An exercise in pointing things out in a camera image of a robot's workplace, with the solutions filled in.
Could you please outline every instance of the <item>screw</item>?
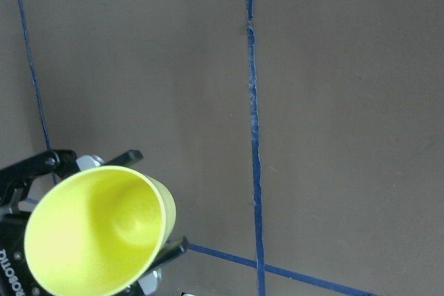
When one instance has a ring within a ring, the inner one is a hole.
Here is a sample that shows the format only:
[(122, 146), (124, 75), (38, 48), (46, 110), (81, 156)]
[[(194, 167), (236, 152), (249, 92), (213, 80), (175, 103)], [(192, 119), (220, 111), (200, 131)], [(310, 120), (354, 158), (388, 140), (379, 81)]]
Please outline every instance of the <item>screw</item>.
[(22, 254), (18, 251), (14, 252), (14, 254), (12, 255), (12, 257), (14, 258), (14, 260), (21, 260), (22, 259)]
[(50, 157), (44, 162), (47, 166), (55, 166), (56, 161), (54, 158)]
[(31, 294), (33, 294), (33, 296), (39, 296), (40, 295), (40, 289), (37, 287), (33, 287), (33, 289), (31, 290)]

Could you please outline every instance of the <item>yellow cup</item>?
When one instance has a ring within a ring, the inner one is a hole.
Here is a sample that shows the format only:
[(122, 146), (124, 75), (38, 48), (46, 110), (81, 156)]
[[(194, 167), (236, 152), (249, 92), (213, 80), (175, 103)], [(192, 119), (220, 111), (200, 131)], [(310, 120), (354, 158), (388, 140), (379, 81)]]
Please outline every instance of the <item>yellow cup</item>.
[(176, 220), (168, 189), (121, 166), (77, 173), (49, 191), (26, 226), (37, 282), (56, 296), (108, 296), (136, 281)]

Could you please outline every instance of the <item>vertical blue tape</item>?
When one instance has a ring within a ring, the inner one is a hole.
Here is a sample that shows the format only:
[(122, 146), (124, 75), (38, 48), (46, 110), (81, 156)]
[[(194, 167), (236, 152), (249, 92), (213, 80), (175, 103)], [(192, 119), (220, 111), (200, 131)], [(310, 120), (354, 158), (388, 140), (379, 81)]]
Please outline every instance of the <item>vertical blue tape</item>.
[(265, 296), (264, 236), (262, 224), (261, 162), (259, 155), (259, 117), (257, 113), (257, 75), (255, 64), (254, 0), (246, 0), (248, 57), (250, 61), (250, 122), (253, 154), (253, 197), (255, 210), (257, 294)]
[[(31, 76), (33, 78), (35, 98), (37, 99), (37, 108), (39, 110), (40, 124), (41, 124), (42, 130), (43, 130), (44, 142), (46, 144), (46, 149), (50, 150), (51, 144), (49, 143), (48, 129), (46, 127), (46, 121), (44, 120), (42, 97), (40, 95), (40, 88), (39, 88), (39, 84), (37, 81), (37, 74), (35, 72), (33, 55), (31, 53), (31, 43), (29, 42), (29, 37), (28, 37), (28, 24), (26, 23), (25, 11), (23, 8), (23, 1), (17, 0), (17, 2), (19, 4), (20, 18), (22, 20), (23, 36), (24, 36), (25, 45), (26, 45), (26, 52), (28, 55), (29, 68), (31, 70)], [(53, 174), (53, 182), (54, 182), (54, 184), (57, 183), (57, 179), (54, 174)]]

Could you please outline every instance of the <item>brand logo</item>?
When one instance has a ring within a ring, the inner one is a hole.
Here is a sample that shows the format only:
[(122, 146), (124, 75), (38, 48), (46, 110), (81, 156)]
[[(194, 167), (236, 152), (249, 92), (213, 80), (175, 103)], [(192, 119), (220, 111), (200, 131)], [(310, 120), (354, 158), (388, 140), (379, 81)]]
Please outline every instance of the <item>brand logo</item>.
[(0, 265), (1, 269), (5, 272), (5, 275), (8, 278), (12, 290), (15, 291), (15, 296), (26, 296), (25, 292), (23, 291), (22, 284), (15, 275), (14, 268), (11, 267), (11, 263), (9, 262), (5, 249), (0, 250)]

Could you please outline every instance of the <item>floor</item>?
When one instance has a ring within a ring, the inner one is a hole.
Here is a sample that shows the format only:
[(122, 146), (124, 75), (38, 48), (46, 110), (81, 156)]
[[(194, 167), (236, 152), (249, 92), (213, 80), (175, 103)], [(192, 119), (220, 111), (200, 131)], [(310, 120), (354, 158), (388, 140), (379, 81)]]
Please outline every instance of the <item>floor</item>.
[(443, 294), (444, 0), (22, 5), (28, 45), (0, 1), (0, 167), (46, 149), (31, 51), (47, 143), (140, 149), (175, 197), (192, 245), (158, 295)]

